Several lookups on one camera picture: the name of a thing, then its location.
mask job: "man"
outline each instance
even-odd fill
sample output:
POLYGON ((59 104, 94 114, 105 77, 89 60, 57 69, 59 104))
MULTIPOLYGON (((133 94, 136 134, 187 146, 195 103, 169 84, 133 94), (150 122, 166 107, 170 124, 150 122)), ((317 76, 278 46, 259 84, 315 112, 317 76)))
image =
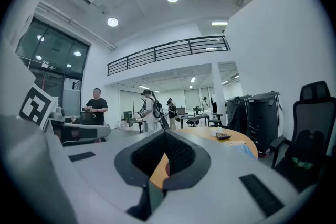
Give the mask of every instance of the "man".
POLYGON ((84 106, 85 111, 91 112, 94 125, 104 125, 104 112, 108 110, 106 100, 100 98, 100 93, 100 89, 95 88, 93 90, 93 99, 90 99, 84 106))
POLYGON ((145 89, 143 90, 143 95, 146 97, 146 110, 141 115, 142 118, 146 118, 148 131, 153 131, 158 129, 156 117, 154 117, 154 97, 152 91, 145 89))

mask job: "wooden desk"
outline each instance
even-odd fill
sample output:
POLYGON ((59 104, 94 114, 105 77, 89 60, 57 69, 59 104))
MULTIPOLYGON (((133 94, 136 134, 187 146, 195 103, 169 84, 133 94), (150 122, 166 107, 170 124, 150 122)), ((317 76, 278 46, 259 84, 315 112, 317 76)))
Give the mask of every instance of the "wooden desk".
MULTIPOLYGON (((224 142, 224 141, 237 141, 237 140, 244 140, 246 141, 246 146, 252 151, 252 153, 258 158, 258 151, 256 145, 252 142, 250 138, 243 135, 242 133, 229 130, 229 129, 223 129, 224 133, 231 135, 230 139, 225 140, 218 140, 216 137, 210 135, 210 127, 192 127, 192 128, 185 128, 185 129, 177 129, 176 131, 188 133, 197 135, 199 137, 203 137, 209 140, 213 140, 216 142, 224 142)), ((168 163, 168 158, 166 154, 163 155, 161 161, 157 165, 153 175, 150 178, 150 181, 158 188, 162 189, 163 187, 163 181, 168 178, 168 175, 166 173, 166 165, 168 163)))

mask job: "table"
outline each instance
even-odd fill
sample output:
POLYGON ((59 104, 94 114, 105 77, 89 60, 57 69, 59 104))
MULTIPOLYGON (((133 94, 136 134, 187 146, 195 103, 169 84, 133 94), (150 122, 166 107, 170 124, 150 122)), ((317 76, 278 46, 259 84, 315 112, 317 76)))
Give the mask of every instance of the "table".
POLYGON ((180 120, 181 120, 181 128, 183 128, 183 120, 189 120, 189 119, 201 119, 201 118, 205 118, 205 124, 206 124, 206 119, 210 119, 210 116, 208 114, 199 114, 199 115, 196 115, 196 116, 193 116, 193 115, 186 115, 186 116, 183 116, 181 115, 180 116, 180 120))
MULTIPOLYGON (((252 142, 250 138, 245 136, 242 133, 229 130, 229 129, 223 129, 224 133, 231 135, 230 139, 225 140, 218 140, 216 137, 210 135, 210 127, 193 127, 193 128, 186 128, 186 129, 177 129, 178 132, 188 133, 197 135, 199 137, 203 137, 209 140, 213 140, 216 142, 224 142, 224 141, 237 141, 237 140, 244 140, 246 142, 246 146, 252 151, 253 155, 258 158, 258 151, 256 145, 252 142)), ((159 164, 157 165, 153 175, 150 178, 150 181, 158 188, 162 189, 163 187, 163 181, 168 178, 168 175, 166 173, 166 165, 169 162, 166 154, 163 154, 163 157, 159 164)))
POLYGON ((137 120, 129 120, 129 121, 126 121, 127 123, 138 123, 139 124, 139 130, 140 130, 140 133, 142 133, 141 132, 141 125, 142 125, 142 123, 143 122, 146 122, 146 120, 143 120, 143 121, 137 121, 137 120))

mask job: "black slot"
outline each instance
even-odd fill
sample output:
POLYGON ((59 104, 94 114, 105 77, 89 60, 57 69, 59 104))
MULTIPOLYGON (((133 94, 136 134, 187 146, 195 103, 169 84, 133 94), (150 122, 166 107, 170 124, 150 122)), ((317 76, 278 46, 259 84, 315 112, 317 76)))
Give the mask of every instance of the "black slot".
POLYGON ((255 175, 250 174, 239 179, 266 217, 273 215, 283 207, 282 202, 255 175))

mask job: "black metal railing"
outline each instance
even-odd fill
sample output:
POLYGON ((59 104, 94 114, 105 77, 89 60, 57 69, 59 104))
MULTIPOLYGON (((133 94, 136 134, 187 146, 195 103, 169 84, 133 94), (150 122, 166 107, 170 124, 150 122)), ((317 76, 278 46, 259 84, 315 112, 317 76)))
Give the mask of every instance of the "black metal railing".
POLYGON ((107 75, 148 63, 191 54, 231 50, 224 36, 196 37, 165 43, 125 56, 107 64, 107 75))

